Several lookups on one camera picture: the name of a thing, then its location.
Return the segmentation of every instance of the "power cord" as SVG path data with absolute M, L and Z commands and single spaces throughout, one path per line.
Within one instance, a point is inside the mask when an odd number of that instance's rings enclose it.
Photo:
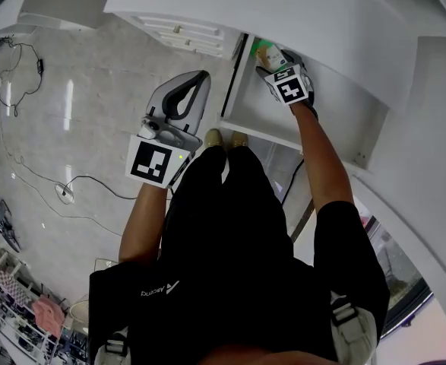
M 29 45 L 27 43 L 13 43 L 13 41 L 11 40 L 11 38 L 8 38 L 8 46 L 11 48 L 14 48 L 16 46 L 20 46 L 20 54 L 18 56 L 18 60 L 17 63 L 15 64 L 15 66 L 13 68 L 9 68 L 9 69 L 4 69 L 0 72 L 0 79 L 3 75 L 3 73 L 10 73 L 13 70 L 15 70 L 18 67 L 18 64 L 20 63 L 20 60 L 22 58 L 22 52 L 23 52 L 23 46 L 28 46 L 32 49 L 33 53 L 35 54 L 36 58 L 37 58 L 37 73 L 40 76 L 40 80 L 39 80 L 39 85 L 37 85 L 37 88 L 35 90 L 32 91 L 25 91 L 24 94 L 22 94 L 21 98 L 19 99 L 19 101 L 17 101 L 15 104 L 7 104 L 5 101 L 3 101 L 0 98 L 0 103 L 2 103 L 4 106 L 10 108 L 10 107 L 14 107 L 14 115 L 15 117 L 18 116 L 18 111 L 17 111 L 17 107 L 19 106 L 19 104 L 21 103 L 21 101 L 24 99 L 24 97 L 28 94 L 35 94 L 39 89 L 40 89 L 40 85 L 42 85 L 42 77 L 43 77 L 43 59 L 39 58 L 39 55 L 37 54 L 37 52 L 35 51 L 35 49 L 33 48 L 32 45 Z
M 304 159 L 302 158 L 302 160 L 300 161 L 299 165 L 297 165 L 297 168 L 293 171 L 293 175 L 292 175 L 292 179 L 290 180 L 289 187 L 287 188 L 287 190 L 286 190 L 286 192 L 285 192 L 285 195 L 284 195 L 284 197 L 283 197 L 283 199 L 282 199 L 282 206 L 283 206 L 283 203 L 285 203 L 285 201 L 286 201 L 286 197 L 288 196 L 288 194 L 289 194 L 289 192 L 290 192 L 290 188 L 292 188 L 293 180 L 296 178 L 296 174 L 297 174 L 297 172 L 299 171 L 300 167 L 302 166 L 302 164 L 303 164 L 304 162 L 305 162 L 305 161 L 304 161 Z
M 8 158 L 9 158 L 9 157 L 12 157 L 13 160 L 14 160 L 14 162 L 15 162 L 16 164 L 21 165 L 22 167 L 24 167 L 25 169 L 27 169 L 29 172 L 31 172 L 33 175 L 35 175 L 35 176 L 37 176 L 37 177 L 39 177 L 39 178 L 41 178 L 41 179 L 44 179 L 44 180 L 46 180 L 46 181 L 50 181 L 51 183 L 60 184 L 61 186 L 64 187 L 64 189 L 68 188 L 68 185 L 70 185 L 75 179 L 77 179 L 77 178 L 81 178 L 81 177 L 82 177 L 82 178 L 90 178 L 90 179 L 93 179 L 94 181 L 97 181 L 98 183 L 100 183 L 101 185 L 103 185 L 104 187 L 106 187 L 106 188 L 107 188 L 113 195 L 115 195 L 115 196 L 117 196 L 117 197 L 119 197 L 119 198 L 123 198 L 123 199 L 126 199 L 126 200 L 135 200 L 136 198 L 129 198 L 129 197 L 121 196 L 121 195 L 117 194 L 116 192 L 114 192 L 111 188 L 109 188 L 104 182 L 101 182 L 101 181 L 99 181 L 98 179 L 96 179 L 96 178 L 94 178 L 94 177 L 92 177 L 92 176 L 87 176 L 87 175 L 86 175 L 86 176 L 76 176 L 76 177 L 73 178 L 71 181 L 69 181 L 67 184 L 64 184 L 63 182 L 59 182 L 59 181 L 56 181 L 56 180 L 54 180 L 54 179 L 50 179 L 49 177 L 45 177 L 45 176 L 43 176 L 43 175 L 41 175 L 41 174 L 38 174 L 37 172 L 35 172 L 34 170 L 32 170 L 30 167 L 28 167 L 28 166 L 25 164 L 25 160 L 24 160 L 24 157 L 23 157 L 23 156 L 21 156 L 21 157 L 20 157 L 20 161 L 18 161 L 18 160 L 15 158 L 14 152 L 13 152 L 13 153 L 10 153 L 10 152 L 8 151 L 8 149 L 7 149 L 7 147 L 6 147 L 6 143 L 5 143 L 5 135 L 4 135 L 4 132 L 3 132 L 3 123 L 2 123 L 2 117 L 1 117 L 1 115 L 0 115 L 0 131 L 1 131 L 1 133 L 2 133 L 2 144 L 3 144 L 3 149 L 4 149 L 4 152 L 5 152 L 5 157 L 6 157 L 6 159 L 7 159 L 7 162 L 8 162 L 8 164 L 9 164 L 10 168 L 11 168 L 11 169 L 13 170 L 13 172 L 16 174 L 16 177 L 17 177 L 18 179 L 20 179 L 23 183 L 27 184 L 30 188 L 32 188 L 33 190 L 35 190 L 35 191 L 37 192 L 37 194 L 38 194 L 38 195 L 40 196 L 40 198 L 43 200 L 43 202 L 45 203 L 45 205 L 46 205 L 51 211 L 53 211 L 56 215 L 58 215 L 59 217 L 62 217 L 62 218 L 64 218 L 64 219 L 83 219 L 83 220 L 87 220 L 87 221 L 92 221 L 92 222 L 94 222 L 95 224 L 97 224 L 98 226 L 100 226 L 101 228 L 103 228 L 104 230 L 108 231 L 109 233 L 112 233 L 112 234 L 114 234 L 114 235 L 116 235 L 116 236 L 122 236 L 121 234 L 116 233 L 115 231 L 110 230 L 108 227 L 103 226 L 100 222 L 96 221 L 95 219 L 93 219 L 93 218 L 91 218 L 91 217 L 68 216 L 68 215 L 62 215 L 62 214 L 58 213 L 57 210 L 55 210 L 55 209 L 54 209 L 54 208 L 47 202 L 47 200 L 43 197 L 42 193 L 40 193 L 40 190 L 38 190 L 37 187 L 33 186 L 33 185 L 30 184 L 28 181 L 26 181 L 23 177 L 21 177 L 20 175 L 18 175 L 17 171 L 13 168 L 13 166 L 11 165 L 11 162 L 10 162 L 10 160 L 9 160 Z M 168 199 L 167 199 L 167 201 L 170 201 L 170 200 L 172 199 L 173 195 L 174 195 L 174 191 L 172 190 L 172 188 L 170 189 L 170 192 L 172 193 L 172 195 L 171 195 L 171 198 L 168 198 Z

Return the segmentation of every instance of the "marble floor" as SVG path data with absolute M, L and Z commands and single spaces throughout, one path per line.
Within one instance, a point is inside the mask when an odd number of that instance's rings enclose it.
M 175 51 L 113 16 L 97 30 L 38 28 L 21 42 L 35 47 L 45 71 L 39 91 L 23 99 L 17 117 L 0 105 L 0 197 L 13 213 L 19 258 L 37 282 L 72 304 L 87 293 L 96 258 L 117 260 L 133 201 L 79 179 L 71 186 L 74 203 L 65 205 L 52 181 L 26 167 L 61 183 L 88 174 L 120 195 L 135 197 L 140 183 L 125 177 L 125 155 L 153 90 L 185 71 L 210 72 L 210 96 L 198 130 L 203 138 L 223 107 L 232 63 Z M 0 71 L 16 63 L 19 49 L 0 49 Z M 3 77 L 0 96 L 11 103 L 38 85 L 30 48 L 24 47 L 18 67 Z M 261 146 L 262 155 L 268 150 Z M 291 162 L 288 167 L 295 167 L 298 158 Z M 288 182 L 291 173 L 283 173 Z M 295 222 L 300 209 L 293 208 Z

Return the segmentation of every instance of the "black cable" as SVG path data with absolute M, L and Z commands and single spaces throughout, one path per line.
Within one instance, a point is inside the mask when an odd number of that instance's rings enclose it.
M 289 188 L 287 188 L 285 195 L 282 199 L 282 205 L 283 203 L 285 203 L 286 201 L 286 197 L 288 196 L 289 192 L 290 192 L 290 188 L 292 188 L 292 184 L 293 184 L 293 180 L 296 178 L 296 174 L 299 171 L 300 167 L 302 166 L 302 164 L 304 163 L 304 159 L 302 158 L 302 160 L 300 161 L 299 165 L 297 165 L 297 168 L 293 171 L 293 175 L 292 175 L 292 179 L 290 180 L 290 184 L 289 184 Z
M 2 131 L 2 144 L 3 144 L 3 149 L 5 152 L 5 158 L 7 160 L 8 165 L 10 166 L 11 170 L 14 171 L 14 173 L 16 173 L 17 171 L 13 168 L 13 166 L 11 165 L 10 161 L 8 160 L 8 157 L 13 157 L 14 155 L 8 152 L 8 149 L 6 147 L 5 144 L 5 137 L 3 134 L 3 126 L 2 126 L 2 118 L 0 117 L 0 129 Z M 36 176 L 42 177 L 43 179 L 47 179 L 48 181 L 53 181 L 54 183 L 57 183 L 55 180 L 51 180 L 48 179 L 47 177 L 41 176 L 38 173 L 33 172 L 29 167 L 25 166 L 30 172 L 32 172 L 33 174 L 35 174 Z M 96 219 L 93 219 L 91 217 L 85 217 L 85 216 L 67 216 L 67 215 L 63 215 L 57 212 L 57 210 L 55 210 L 50 204 L 49 202 L 43 197 L 42 193 L 40 193 L 40 190 L 38 190 L 38 188 L 36 188 L 35 186 L 33 186 L 32 184 L 30 184 L 28 181 L 26 181 L 23 177 L 21 177 L 20 175 L 17 174 L 17 178 L 20 179 L 23 183 L 27 184 L 30 188 L 32 188 L 35 192 L 38 193 L 38 195 L 40 196 L 40 198 L 43 200 L 43 202 L 45 203 L 45 205 L 52 211 L 54 212 L 57 216 L 62 217 L 63 219 L 82 219 L 82 220 L 86 220 L 86 221 L 92 221 L 95 224 L 97 224 L 98 226 L 100 226 L 101 228 L 103 228 L 104 230 L 117 235 L 117 236 L 121 236 L 121 234 L 116 233 L 115 231 L 111 231 L 108 227 L 103 226 L 99 221 L 97 221 Z
M 62 191 L 63 195 L 65 194 L 65 190 L 69 187 L 69 185 L 76 179 L 92 179 L 92 180 L 96 181 L 97 183 L 101 184 L 102 186 L 104 186 L 106 189 L 108 189 L 117 198 L 123 198 L 124 200 L 136 200 L 137 199 L 136 197 L 135 198 L 127 198 L 126 196 L 121 196 L 118 193 L 116 193 L 115 191 L 113 191 L 111 188 L 109 188 L 107 186 L 107 184 L 105 184 L 103 181 L 99 181 L 96 177 L 92 177 L 92 176 L 88 176 L 88 175 L 76 176 L 71 181 L 69 181 L 67 184 L 65 184 L 64 190 Z
M 28 91 L 28 90 L 26 90 L 26 91 L 24 92 L 24 94 L 22 94 L 22 97 L 19 99 L 19 101 L 17 101 L 16 103 L 11 104 L 11 105 L 8 105 L 5 101 L 3 101 L 3 100 L 0 98 L 0 103 L 2 103 L 4 106 L 6 106 L 6 107 L 8 107 L 8 108 L 10 108 L 10 107 L 14 107 L 14 115 L 15 115 L 15 117 L 17 117 L 17 116 L 18 116 L 17 107 L 18 107 L 18 105 L 21 103 L 21 101 L 24 99 L 25 95 L 28 95 L 28 94 L 35 94 L 35 93 L 40 89 L 40 85 L 42 85 L 43 63 L 41 62 L 42 60 L 39 58 L 39 55 L 37 54 L 37 52 L 35 51 L 35 49 L 33 48 L 32 45 L 29 45 L 28 43 L 13 43 L 12 40 L 11 40 L 11 38 L 8 38 L 7 43 L 8 43 L 8 46 L 9 46 L 10 48 L 14 48 L 14 47 L 16 47 L 16 46 L 20 46 L 20 55 L 18 56 L 18 60 L 17 60 L 17 63 L 15 64 L 15 66 L 14 66 L 13 68 L 3 69 L 3 70 L 0 72 L 0 77 L 3 75 L 3 73 L 10 73 L 10 72 L 12 72 L 13 70 L 15 70 L 15 69 L 18 67 L 18 64 L 20 63 L 20 60 L 21 60 L 21 58 L 22 58 L 22 52 L 23 52 L 23 47 L 24 47 L 24 46 L 28 46 L 28 47 L 30 47 L 30 48 L 32 49 L 32 51 L 33 51 L 33 54 L 35 54 L 35 56 L 36 56 L 36 58 L 37 58 L 37 73 L 38 73 L 39 76 L 40 76 L 39 85 L 37 85 L 37 88 L 36 88 L 35 90 L 32 90 L 32 91 Z
M 49 177 L 44 177 L 44 176 L 42 176 L 41 174 L 38 174 L 38 173 L 34 172 L 33 170 L 31 170 L 27 165 L 25 165 L 25 159 L 24 159 L 24 156 L 23 156 L 23 155 L 20 156 L 20 162 L 17 161 L 17 159 L 15 158 L 14 155 L 12 155 L 12 154 L 10 154 L 10 153 L 8 153 L 8 155 L 10 155 L 10 156 L 13 158 L 13 161 L 15 161 L 16 164 L 21 165 L 22 167 L 27 168 L 27 169 L 28 169 L 31 173 L 33 173 L 35 176 L 40 177 L 41 179 L 45 179 L 45 180 L 47 180 L 47 181 L 50 181 L 51 183 L 54 182 L 54 183 L 56 183 L 56 184 L 62 184 L 62 182 L 55 181 L 54 179 L 50 179 Z

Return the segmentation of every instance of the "sneaker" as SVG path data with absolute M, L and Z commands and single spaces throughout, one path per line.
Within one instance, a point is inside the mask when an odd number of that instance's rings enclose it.
M 223 146 L 223 136 L 218 129 L 211 129 L 204 136 L 204 146 L 212 148 L 213 146 Z
M 243 132 L 234 131 L 231 135 L 231 148 L 238 146 L 248 146 L 248 136 Z

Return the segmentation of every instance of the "pink cloth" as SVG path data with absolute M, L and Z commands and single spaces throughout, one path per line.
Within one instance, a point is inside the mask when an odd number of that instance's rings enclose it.
M 32 306 L 35 312 L 35 323 L 40 328 L 60 338 L 62 323 L 65 318 L 61 307 L 43 295 Z

